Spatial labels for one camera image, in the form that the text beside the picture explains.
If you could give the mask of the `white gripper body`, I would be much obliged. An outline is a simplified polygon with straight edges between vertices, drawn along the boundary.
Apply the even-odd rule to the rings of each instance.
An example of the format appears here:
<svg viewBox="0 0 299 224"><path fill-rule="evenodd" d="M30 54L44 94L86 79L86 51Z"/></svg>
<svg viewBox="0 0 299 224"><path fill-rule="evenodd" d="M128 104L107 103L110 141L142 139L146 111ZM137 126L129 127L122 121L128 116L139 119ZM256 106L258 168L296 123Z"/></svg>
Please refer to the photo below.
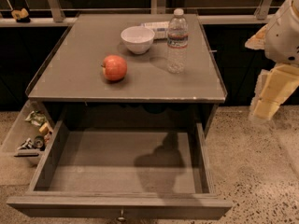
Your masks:
<svg viewBox="0 0 299 224"><path fill-rule="evenodd" d="M268 22L264 52L276 63L299 64L299 0L285 0Z"/></svg>

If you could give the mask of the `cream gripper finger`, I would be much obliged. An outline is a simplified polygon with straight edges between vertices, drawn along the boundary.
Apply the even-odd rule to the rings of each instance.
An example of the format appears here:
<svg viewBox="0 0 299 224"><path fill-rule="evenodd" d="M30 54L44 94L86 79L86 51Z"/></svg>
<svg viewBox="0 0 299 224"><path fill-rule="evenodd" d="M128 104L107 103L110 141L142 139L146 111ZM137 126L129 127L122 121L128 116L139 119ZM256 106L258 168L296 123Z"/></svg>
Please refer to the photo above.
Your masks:
<svg viewBox="0 0 299 224"><path fill-rule="evenodd" d="M249 107L249 119L268 121L299 87L299 66L277 63L270 71L262 70Z"/></svg>
<svg viewBox="0 0 299 224"><path fill-rule="evenodd" d="M263 26L255 35L249 38L245 47L248 49L264 49L265 34L267 30L267 25Z"/></svg>

